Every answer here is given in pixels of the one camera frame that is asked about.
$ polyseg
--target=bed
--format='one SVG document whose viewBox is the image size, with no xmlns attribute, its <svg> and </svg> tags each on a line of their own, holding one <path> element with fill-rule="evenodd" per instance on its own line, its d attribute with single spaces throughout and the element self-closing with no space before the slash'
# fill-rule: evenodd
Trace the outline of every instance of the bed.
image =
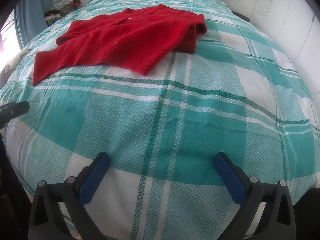
<svg viewBox="0 0 320 240">
<path fill-rule="evenodd" d="M 195 54 L 173 51 L 145 77 L 76 66 L 32 86 L 36 52 L 55 48 L 71 21 L 159 3 L 204 14 Z M 285 180 L 293 204 L 319 187 L 308 88 L 282 49 L 222 0 L 91 0 L 26 49 L 0 91 L 1 105 L 30 103 L 2 130 L 8 158 L 32 199 L 40 180 L 62 182 L 109 153 L 111 168 L 86 205 L 109 239 L 217 239 L 239 208 L 212 164 L 221 151 L 248 176 Z"/>
</svg>

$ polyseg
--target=patterned cloth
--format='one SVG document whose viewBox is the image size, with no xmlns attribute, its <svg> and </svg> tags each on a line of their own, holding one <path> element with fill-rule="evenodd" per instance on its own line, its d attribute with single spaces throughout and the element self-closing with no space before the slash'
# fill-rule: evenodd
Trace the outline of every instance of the patterned cloth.
<svg viewBox="0 0 320 240">
<path fill-rule="evenodd" d="M 31 85 L 36 52 L 55 48 L 71 21 L 159 3 L 205 15 L 195 54 L 172 52 L 146 77 L 76 66 Z M 217 239 L 238 209 L 212 164 L 220 151 L 248 176 L 287 181 L 293 203 L 319 186 L 320 130 L 305 83 L 222 0 L 92 0 L 27 48 L 0 91 L 1 104 L 30 103 L 3 130 L 8 156 L 32 197 L 40 180 L 62 182 L 109 153 L 86 209 L 110 238 Z"/>
<path fill-rule="evenodd" d="M 66 5 L 73 3 L 73 0 L 52 0 L 50 10 L 61 10 Z"/>
</svg>

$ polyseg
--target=ribbed knit fabric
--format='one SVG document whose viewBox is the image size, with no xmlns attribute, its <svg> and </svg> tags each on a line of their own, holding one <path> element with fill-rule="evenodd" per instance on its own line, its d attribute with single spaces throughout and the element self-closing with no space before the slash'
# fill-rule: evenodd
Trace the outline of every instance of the ribbed knit fabric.
<svg viewBox="0 0 320 240">
<path fill-rule="evenodd" d="M 147 75 L 170 51 L 194 53 L 204 15 L 163 4 L 71 23 L 57 48 L 36 54 L 32 84 L 61 67 L 106 63 Z"/>
</svg>

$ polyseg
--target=red garment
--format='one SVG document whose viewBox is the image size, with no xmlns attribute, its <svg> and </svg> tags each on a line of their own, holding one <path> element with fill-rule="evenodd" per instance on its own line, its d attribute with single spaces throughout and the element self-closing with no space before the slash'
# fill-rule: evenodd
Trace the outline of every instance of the red garment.
<svg viewBox="0 0 320 240">
<path fill-rule="evenodd" d="M 194 53 L 196 35 L 206 31 L 204 15 L 163 4 L 74 21 L 57 48 L 36 54 L 32 84 L 76 64 L 107 63 L 147 75 L 173 49 Z"/>
</svg>

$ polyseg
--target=plaid bedspread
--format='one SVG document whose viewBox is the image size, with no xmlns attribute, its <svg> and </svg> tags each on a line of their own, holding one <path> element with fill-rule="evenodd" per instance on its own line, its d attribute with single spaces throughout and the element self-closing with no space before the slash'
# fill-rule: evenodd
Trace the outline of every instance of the plaid bedspread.
<svg viewBox="0 0 320 240">
<path fill-rule="evenodd" d="M 31 85 L 36 52 L 56 47 L 71 21 L 159 3 L 205 15 L 195 54 L 172 52 L 146 77 L 76 66 Z M 308 88 L 281 48 L 222 0 L 92 0 L 26 48 L 0 91 L 1 104 L 30 103 L 2 131 L 11 163 L 32 197 L 40 180 L 62 182 L 109 153 L 86 209 L 110 239 L 217 239 L 238 209 L 212 164 L 220 151 L 248 176 L 287 181 L 293 203 L 319 186 Z"/>
</svg>

